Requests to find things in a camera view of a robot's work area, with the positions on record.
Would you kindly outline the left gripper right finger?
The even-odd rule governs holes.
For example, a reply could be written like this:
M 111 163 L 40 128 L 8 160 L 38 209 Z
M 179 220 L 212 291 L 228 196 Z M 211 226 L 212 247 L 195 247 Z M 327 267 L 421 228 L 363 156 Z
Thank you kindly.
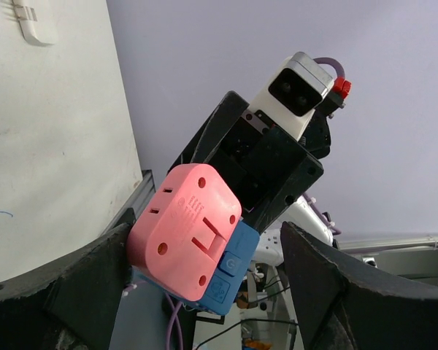
M 438 349 L 438 287 L 367 265 L 289 222 L 280 236 L 305 349 Z

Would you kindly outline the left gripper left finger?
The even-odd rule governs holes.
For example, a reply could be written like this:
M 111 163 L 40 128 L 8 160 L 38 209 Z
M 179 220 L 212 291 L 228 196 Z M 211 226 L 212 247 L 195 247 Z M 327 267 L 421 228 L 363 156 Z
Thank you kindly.
M 0 349 L 108 349 L 132 279 L 126 240 L 136 218 L 81 249 L 0 282 Z

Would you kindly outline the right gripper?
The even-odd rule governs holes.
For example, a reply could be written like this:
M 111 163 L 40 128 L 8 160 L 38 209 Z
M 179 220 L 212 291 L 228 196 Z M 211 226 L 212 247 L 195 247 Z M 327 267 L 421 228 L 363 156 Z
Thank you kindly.
M 322 175 L 320 161 L 234 91 L 224 95 L 177 159 L 211 165 L 242 206 L 242 218 L 267 229 Z

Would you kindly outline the blue pink cube socket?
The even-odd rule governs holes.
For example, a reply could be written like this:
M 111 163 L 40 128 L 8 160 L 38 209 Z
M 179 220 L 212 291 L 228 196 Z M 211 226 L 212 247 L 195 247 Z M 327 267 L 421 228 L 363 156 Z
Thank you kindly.
M 228 215 L 189 225 L 135 224 L 128 261 L 144 279 L 187 305 L 217 315 L 229 312 L 252 260 L 259 234 Z

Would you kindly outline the pink plug adapter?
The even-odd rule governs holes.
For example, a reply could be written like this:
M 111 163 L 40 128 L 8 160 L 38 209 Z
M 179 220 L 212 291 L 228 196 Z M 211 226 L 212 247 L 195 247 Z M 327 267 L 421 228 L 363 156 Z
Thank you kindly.
M 212 166 L 175 166 L 128 235 L 128 262 L 171 294 L 200 300 L 241 215 Z

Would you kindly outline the white plug adapter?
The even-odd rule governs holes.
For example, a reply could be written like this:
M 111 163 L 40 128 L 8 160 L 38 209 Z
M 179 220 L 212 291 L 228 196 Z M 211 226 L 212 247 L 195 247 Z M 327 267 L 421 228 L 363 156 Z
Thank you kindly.
M 12 5 L 23 38 L 28 44 L 48 47 L 58 42 L 51 1 L 13 0 Z

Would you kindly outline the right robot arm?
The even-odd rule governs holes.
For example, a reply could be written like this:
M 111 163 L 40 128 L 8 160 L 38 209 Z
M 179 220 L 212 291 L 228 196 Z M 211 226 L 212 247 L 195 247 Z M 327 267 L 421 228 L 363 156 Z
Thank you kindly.
M 173 162 L 212 166 L 238 198 L 242 220 L 260 234 L 275 222 L 331 245 L 333 238 L 304 199 L 323 175 L 323 166 L 262 112 L 227 92 Z

